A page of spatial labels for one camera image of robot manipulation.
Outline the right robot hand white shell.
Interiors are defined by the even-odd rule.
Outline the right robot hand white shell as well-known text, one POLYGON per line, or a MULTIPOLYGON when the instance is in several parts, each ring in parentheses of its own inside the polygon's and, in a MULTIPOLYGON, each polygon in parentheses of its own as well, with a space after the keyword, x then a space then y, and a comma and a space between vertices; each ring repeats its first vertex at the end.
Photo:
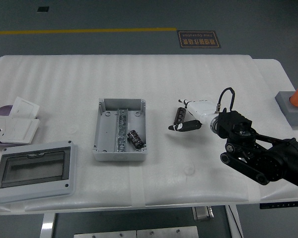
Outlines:
POLYGON ((187 132, 198 130, 202 125, 207 125, 213 133, 217 132, 219 114, 216 113, 216 107, 212 102, 184 100, 181 103, 184 107, 177 109, 173 125, 168 127, 169 130, 187 132))

